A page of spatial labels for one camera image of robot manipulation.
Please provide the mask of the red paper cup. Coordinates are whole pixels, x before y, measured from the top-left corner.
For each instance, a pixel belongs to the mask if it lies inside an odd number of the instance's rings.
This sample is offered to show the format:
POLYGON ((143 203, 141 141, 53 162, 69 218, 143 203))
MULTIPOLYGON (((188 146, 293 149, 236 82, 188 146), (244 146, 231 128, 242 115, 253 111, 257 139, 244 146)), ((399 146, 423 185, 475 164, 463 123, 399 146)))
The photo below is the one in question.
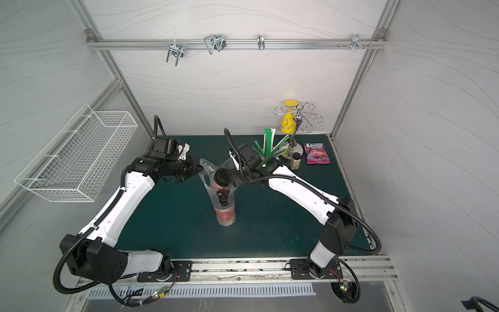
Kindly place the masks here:
POLYGON ((230 169, 221 168, 214 173, 211 187, 214 189, 216 194, 229 195, 231 192, 232 182, 233 180, 230 169))
POLYGON ((231 192, 229 195, 217 194, 214 210, 219 225, 225 227, 231 226, 236 221, 234 194, 231 192))

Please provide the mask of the clear plastic carrier bag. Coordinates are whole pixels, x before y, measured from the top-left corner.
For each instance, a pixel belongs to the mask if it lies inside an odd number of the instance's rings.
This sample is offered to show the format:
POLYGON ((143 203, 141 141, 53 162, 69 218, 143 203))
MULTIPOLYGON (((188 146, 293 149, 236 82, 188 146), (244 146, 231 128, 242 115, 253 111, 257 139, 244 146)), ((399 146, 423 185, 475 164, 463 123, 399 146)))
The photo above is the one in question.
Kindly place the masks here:
POLYGON ((236 221, 235 191, 237 187, 231 179, 231 170, 235 165, 228 159, 221 165, 213 165, 206 159, 200 159, 203 170, 198 174, 210 197, 216 219, 221 226, 229 227, 236 221))

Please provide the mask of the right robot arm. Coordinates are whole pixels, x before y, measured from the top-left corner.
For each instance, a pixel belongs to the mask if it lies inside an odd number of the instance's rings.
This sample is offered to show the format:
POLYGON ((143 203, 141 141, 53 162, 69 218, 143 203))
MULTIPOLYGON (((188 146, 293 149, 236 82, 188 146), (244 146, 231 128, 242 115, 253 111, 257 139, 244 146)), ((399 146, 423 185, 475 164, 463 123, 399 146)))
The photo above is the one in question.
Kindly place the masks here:
POLYGON ((240 146, 229 142, 229 156, 236 168, 230 171, 231 180, 240 186, 246 183, 261 183, 279 192, 310 213, 323 225, 323 230, 307 258, 309 274, 316 279, 322 278, 329 264, 339 262, 339 257, 347 250, 356 250, 376 255, 382 250, 382 243, 374 230, 349 205, 352 200, 321 191, 304 179, 298 177, 281 161, 273 157, 263 158, 247 144, 240 146), (350 244, 358 227, 363 227, 374 240, 374 248, 366 249, 350 244))

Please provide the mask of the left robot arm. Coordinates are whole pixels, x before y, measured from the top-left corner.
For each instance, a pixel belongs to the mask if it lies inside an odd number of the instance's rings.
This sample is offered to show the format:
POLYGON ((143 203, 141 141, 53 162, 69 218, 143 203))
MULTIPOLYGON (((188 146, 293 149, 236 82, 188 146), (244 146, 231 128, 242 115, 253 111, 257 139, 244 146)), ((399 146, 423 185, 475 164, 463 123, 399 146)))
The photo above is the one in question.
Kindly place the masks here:
POLYGON ((77 235, 61 241, 62 257, 53 273, 56 291, 72 295, 136 274, 160 280, 172 275, 167 252, 126 252, 116 245, 132 214, 161 179, 182 183, 203 170, 189 150, 187 143, 157 135, 150 151, 123 169, 120 185, 103 209, 77 235))

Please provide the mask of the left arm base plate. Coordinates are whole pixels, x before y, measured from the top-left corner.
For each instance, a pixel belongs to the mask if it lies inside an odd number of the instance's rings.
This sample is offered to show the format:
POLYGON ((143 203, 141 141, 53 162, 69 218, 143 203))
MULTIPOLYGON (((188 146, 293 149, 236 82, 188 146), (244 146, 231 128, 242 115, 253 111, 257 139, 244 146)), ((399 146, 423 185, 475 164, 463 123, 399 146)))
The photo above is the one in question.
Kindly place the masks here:
POLYGON ((188 282, 191 277, 192 261, 166 260, 154 272, 142 272, 137 282, 188 282))

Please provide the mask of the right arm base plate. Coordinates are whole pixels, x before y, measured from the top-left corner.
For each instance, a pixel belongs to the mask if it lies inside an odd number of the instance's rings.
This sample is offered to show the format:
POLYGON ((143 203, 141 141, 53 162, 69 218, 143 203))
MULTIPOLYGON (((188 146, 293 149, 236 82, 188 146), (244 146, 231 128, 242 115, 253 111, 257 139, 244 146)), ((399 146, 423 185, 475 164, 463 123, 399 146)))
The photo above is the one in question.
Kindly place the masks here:
POLYGON ((295 258, 289 260, 284 269, 291 272, 293 280, 343 279, 340 264, 335 260, 331 260, 326 268, 321 269, 309 259, 295 258))

